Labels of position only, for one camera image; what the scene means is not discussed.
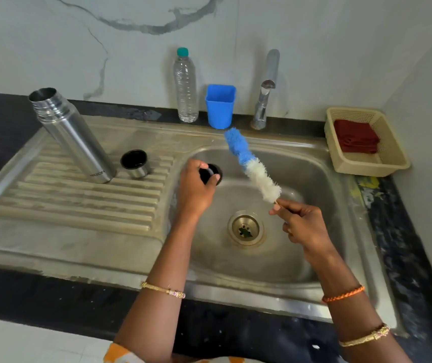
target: stainless steel water bottle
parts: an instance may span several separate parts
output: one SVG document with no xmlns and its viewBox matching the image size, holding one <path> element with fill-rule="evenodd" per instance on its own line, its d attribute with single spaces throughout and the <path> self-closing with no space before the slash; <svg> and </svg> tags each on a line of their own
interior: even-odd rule
<svg viewBox="0 0 432 363">
<path fill-rule="evenodd" d="M 92 182 L 115 176 L 109 156 L 72 103 L 51 87 L 33 91 L 29 100 L 38 120 Z"/>
</svg>

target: chrome tap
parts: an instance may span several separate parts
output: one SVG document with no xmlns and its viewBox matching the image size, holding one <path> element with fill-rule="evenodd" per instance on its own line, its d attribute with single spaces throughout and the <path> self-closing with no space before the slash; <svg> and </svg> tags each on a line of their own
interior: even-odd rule
<svg viewBox="0 0 432 363">
<path fill-rule="evenodd" d="M 270 96 L 270 89 L 277 86 L 278 64 L 280 62 L 280 51 L 273 49 L 266 55 L 265 77 L 260 87 L 260 96 L 255 106 L 255 117 L 251 126 L 256 130 L 266 127 L 266 105 Z"/>
</svg>

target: sink drain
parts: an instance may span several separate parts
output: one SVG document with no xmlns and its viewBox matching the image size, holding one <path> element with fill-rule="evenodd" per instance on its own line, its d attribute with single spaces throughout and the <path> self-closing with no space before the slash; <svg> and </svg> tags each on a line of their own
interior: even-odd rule
<svg viewBox="0 0 432 363">
<path fill-rule="evenodd" d="M 230 238 L 243 246 L 252 246 L 263 239 L 263 223 L 255 213 L 237 211 L 228 222 Z"/>
</svg>

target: hand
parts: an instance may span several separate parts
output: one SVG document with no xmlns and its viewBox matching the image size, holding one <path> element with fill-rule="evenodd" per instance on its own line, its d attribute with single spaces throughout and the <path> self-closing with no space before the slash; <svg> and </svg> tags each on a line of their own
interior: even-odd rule
<svg viewBox="0 0 432 363">
<path fill-rule="evenodd" d="M 285 220 L 283 231 L 291 242 L 304 246 L 310 264 L 337 253 L 318 207 L 280 198 L 269 213 Z"/>
<path fill-rule="evenodd" d="M 201 181 L 200 168 L 208 165 L 197 159 L 189 159 L 181 172 L 179 194 L 177 197 L 177 213 L 195 216 L 197 219 L 211 205 L 219 174 L 209 178 L 207 184 Z"/>
</svg>

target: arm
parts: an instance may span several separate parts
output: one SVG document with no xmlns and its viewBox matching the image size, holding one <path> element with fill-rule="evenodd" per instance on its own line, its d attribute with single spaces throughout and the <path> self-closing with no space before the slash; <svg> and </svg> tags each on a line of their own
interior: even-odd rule
<svg viewBox="0 0 432 363">
<path fill-rule="evenodd" d="M 283 231 L 289 234 L 290 241 L 304 246 L 305 258 L 317 273 L 326 296 L 359 287 L 359 281 L 332 244 L 318 207 L 279 199 L 270 215 L 285 220 Z M 366 336 L 383 323 L 363 292 L 330 302 L 328 307 L 340 341 Z M 392 334 L 344 351 L 350 363 L 411 363 Z"/>
<path fill-rule="evenodd" d="M 219 175 L 214 175 L 204 185 L 199 168 L 207 168 L 207 164 L 190 159 L 181 173 L 176 219 L 147 277 L 149 284 L 184 290 L 196 224 L 211 204 L 219 180 Z M 134 352 L 144 362 L 169 362 L 180 308 L 180 299 L 142 289 L 114 342 Z"/>
</svg>

